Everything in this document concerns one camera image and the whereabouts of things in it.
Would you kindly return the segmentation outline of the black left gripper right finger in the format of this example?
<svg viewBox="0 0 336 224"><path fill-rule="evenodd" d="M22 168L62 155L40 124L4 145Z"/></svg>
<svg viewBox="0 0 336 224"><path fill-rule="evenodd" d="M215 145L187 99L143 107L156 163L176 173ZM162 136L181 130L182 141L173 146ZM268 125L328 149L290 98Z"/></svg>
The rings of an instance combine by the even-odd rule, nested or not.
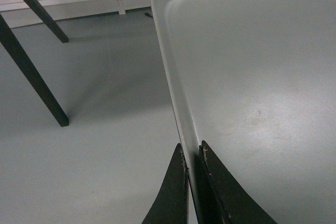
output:
<svg viewBox="0 0 336 224"><path fill-rule="evenodd" d="M276 223L242 188L206 141L199 146L207 223Z"/></svg>

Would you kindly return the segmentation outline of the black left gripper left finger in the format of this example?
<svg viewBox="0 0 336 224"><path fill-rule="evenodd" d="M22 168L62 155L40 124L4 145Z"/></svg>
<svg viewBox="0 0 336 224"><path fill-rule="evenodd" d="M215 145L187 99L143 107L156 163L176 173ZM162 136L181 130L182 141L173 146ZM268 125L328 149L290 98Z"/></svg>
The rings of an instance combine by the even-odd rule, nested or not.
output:
<svg viewBox="0 0 336 224"><path fill-rule="evenodd" d="M143 223L188 223L188 168L180 143L177 144L154 203Z"/></svg>

